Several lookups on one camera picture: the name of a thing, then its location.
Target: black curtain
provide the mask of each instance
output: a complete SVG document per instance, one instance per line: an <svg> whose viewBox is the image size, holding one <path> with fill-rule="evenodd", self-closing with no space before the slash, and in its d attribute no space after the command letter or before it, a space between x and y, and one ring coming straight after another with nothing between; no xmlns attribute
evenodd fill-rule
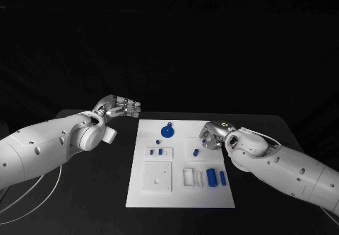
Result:
<svg viewBox="0 0 339 235"><path fill-rule="evenodd" d="M339 36L330 2L0 9L0 119L10 132L62 109L91 110L115 94L140 101L143 111L278 115L304 151L325 163L335 156Z"/></svg>

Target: white cable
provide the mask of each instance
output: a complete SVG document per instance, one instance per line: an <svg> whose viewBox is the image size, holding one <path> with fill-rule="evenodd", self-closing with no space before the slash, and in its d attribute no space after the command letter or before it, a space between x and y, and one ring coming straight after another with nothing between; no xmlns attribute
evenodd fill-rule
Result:
<svg viewBox="0 0 339 235"><path fill-rule="evenodd" d="M330 214L325 211L325 213L327 214L327 216L332 218L333 222L339 225L339 223L336 222L336 220L333 219L333 217L330 216Z"/></svg>
<svg viewBox="0 0 339 235"><path fill-rule="evenodd" d="M40 176L39 180L36 181L35 185L32 186L32 188L27 190L27 192L17 198L17 200L0 211L0 214L22 200L22 198L27 195L27 193L32 191L32 189L35 188L35 186L38 185L40 179L43 178L45 175Z"/></svg>
<svg viewBox="0 0 339 235"><path fill-rule="evenodd" d="M58 183L59 183L61 175L62 175L62 166L61 166L59 177L58 177L58 181L56 181L56 183L55 183L53 190L52 190L52 192L49 193L46 199L43 200L43 202L48 200L49 196L52 195L52 193L53 193L53 191L55 191L55 188L56 188ZM30 214L30 213L40 207L40 205L43 204L43 202L39 204L39 206L38 206L27 214ZM14 219L14 220L12 220L12 221L9 221L9 222L0 223L0 225L14 222L14 221L19 220L20 218L23 218L26 215L23 215L22 217L19 217L17 219Z"/></svg>
<svg viewBox="0 0 339 235"><path fill-rule="evenodd" d="M250 130L250 129L247 129L247 130L251 131L252 133L255 133L255 134L258 134L258 135L267 137L270 140L273 140L274 142L277 142L278 145L281 145L281 143L280 143L276 139L273 139L270 136L265 136L264 134L261 134L261 133L258 133L258 132L255 132L255 131L252 131L252 130Z"/></svg>

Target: black table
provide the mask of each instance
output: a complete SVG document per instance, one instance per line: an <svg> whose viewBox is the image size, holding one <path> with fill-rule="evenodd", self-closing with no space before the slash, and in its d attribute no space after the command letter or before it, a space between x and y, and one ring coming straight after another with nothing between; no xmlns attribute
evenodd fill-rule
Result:
<svg viewBox="0 0 339 235"><path fill-rule="evenodd" d="M63 118L84 110L63 110ZM303 151L284 120L267 115L141 112L140 119L213 120L231 122L271 136ZM117 117L108 126L118 134L113 144L101 142L62 166L56 190L40 208L0 226L0 234L35 235L162 235L162 234L336 234L339 228L313 204L278 192L251 173L234 166L226 155L235 209L126 208L138 119ZM43 201L59 175L50 171L23 200L0 215L0 223L20 217ZM16 184L1 208L38 181Z"/></svg>

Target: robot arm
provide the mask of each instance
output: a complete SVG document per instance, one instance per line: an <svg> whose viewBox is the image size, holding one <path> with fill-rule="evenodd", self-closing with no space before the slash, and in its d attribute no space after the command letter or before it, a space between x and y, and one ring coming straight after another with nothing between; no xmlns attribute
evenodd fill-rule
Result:
<svg viewBox="0 0 339 235"><path fill-rule="evenodd" d="M108 95L92 111L27 126L0 140L0 189L46 174L71 157L111 144L117 131L105 126L117 116L138 117L140 103Z"/></svg>
<svg viewBox="0 0 339 235"><path fill-rule="evenodd" d="M280 192L307 201L339 216L339 173L314 158L283 145L270 145L251 130L225 121L208 122L201 138L216 150L225 143L238 169L251 172Z"/></svg>

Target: blue object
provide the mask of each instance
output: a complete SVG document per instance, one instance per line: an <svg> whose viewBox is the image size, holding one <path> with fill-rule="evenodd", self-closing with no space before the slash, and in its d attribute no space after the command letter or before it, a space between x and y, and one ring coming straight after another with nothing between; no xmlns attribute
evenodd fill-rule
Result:
<svg viewBox="0 0 339 235"><path fill-rule="evenodd" d="M172 123L169 122L169 123L167 123L167 126L164 126L164 127L162 128L162 136L163 136L164 138L170 138L170 137L173 136L173 134L175 134L175 130L173 130L173 128L172 128Z"/></svg>
<svg viewBox="0 0 339 235"><path fill-rule="evenodd" d="M222 184L224 186L226 185L224 171L221 171L221 184Z"/></svg>
<svg viewBox="0 0 339 235"><path fill-rule="evenodd" d="M212 168L206 170L206 179L209 187L218 186L215 170Z"/></svg>
<svg viewBox="0 0 339 235"><path fill-rule="evenodd" d="M195 157L198 156L198 152L199 152L199 150L195 149L195 152L193 152L193 156L195 156Z"/></svg>

